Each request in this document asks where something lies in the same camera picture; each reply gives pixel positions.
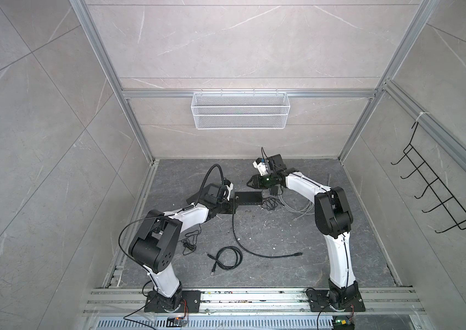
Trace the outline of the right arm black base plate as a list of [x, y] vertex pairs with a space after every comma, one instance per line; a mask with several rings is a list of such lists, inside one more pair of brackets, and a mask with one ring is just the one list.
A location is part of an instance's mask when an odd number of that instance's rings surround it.
[[365, 312], [366, 307], [359, 291], [340, 293], [337, 290], [305, 290], [312, 312]]

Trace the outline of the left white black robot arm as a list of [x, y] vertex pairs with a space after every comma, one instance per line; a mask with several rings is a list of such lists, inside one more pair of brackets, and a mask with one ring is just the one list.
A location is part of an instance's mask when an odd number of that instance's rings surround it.
[[231, 213], [233, 183], [219, 164], [212, 165], [196, 198], [179, 210], [151, 210], [139, 219], [140, 227], [124, 253], [147, 271], [158, 298], [179, 305], [182, 283], [171, 265], [182, 232], [210, 221], [217, 214]]

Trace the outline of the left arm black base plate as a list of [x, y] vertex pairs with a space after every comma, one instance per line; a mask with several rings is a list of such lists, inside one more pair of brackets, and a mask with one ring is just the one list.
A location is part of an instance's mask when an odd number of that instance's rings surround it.
[[177, 291], [171, 298], [166, 298], [156, 291], [147, 294], [145, 312], [189, 312], [197, 313], [201, 304], [201, 291], [182, 290]]

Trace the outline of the black power adapter with cable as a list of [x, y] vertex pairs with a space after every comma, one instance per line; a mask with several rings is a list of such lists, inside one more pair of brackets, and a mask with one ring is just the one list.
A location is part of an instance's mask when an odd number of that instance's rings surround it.
[[273, 211], [281, 206], [284, 206], [284, 203], [281, 202], [281, 186], [273, 186], [270, 188], [270, 196], [264, 197], [262, 200], [261, 207], [267, 211]]

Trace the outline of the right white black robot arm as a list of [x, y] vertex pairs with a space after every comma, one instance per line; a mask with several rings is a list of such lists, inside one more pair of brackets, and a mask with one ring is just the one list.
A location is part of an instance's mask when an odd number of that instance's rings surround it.
[[259, 172], [250, 180], [253, 188], [281, 186], [299, 193], [314, 205], [315, 225], [324, 235], [329, 252], [329, 301], [335, 310], [347, 308], [357, 298], [359, 286], [351, 261], [353, 215], [343, 188], [325, 186], [296, 169], [287, 168], [279, 154], [258, 158], [253, 166]]

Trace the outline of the ribbed black network switch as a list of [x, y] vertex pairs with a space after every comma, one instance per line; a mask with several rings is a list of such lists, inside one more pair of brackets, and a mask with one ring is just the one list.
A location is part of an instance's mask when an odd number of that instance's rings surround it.
[[236, 192], [234, 202], [237, 206], [260, 206], [263, 203], [263, 195], [260, 191]]

